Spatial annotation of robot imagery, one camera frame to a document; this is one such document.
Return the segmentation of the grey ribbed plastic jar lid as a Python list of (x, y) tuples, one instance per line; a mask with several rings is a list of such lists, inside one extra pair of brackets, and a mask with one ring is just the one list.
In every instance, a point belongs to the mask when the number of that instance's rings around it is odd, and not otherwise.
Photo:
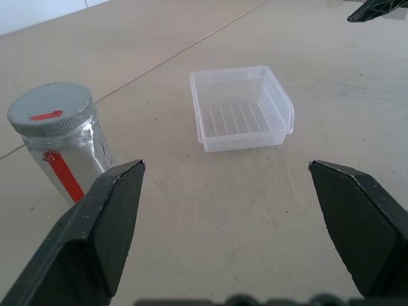
[(16, 132), (26, 137), (48, 137), (67, 133), (95, 113), (90, 89), (74, 82), (54, 82), (19, 97), (7, 117)]

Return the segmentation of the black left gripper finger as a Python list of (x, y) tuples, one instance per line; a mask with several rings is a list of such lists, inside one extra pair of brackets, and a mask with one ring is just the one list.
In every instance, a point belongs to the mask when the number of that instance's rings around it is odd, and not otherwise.
[(347, 21), (367, 22), (399, 8), (408, 8), (408, 0), (364, 0), (363, 4), (348, 16)]
[(309, 163), (326, 229), (365, 298), (408, 299), (408, 211), (354, 168)]
[(54, 225), (0, 306), (109, 306), (135, 232), (144, 160), (110, 168)]

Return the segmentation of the silver jar with grey lid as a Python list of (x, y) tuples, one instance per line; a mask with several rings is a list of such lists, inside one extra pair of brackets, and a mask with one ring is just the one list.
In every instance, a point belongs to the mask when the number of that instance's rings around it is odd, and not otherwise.
[(96, 106), (58, 108), (28, 117), (22, 139), (33, 159), (72, 206), (115, 160), (98, 121)]

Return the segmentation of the clear plastic tray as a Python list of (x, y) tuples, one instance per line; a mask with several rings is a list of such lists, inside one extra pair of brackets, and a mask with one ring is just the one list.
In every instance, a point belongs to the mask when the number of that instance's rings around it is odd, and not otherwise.
[(281, 145), (295, 109), (268, 66), (190, 74), (198, 141), (205, 152)]

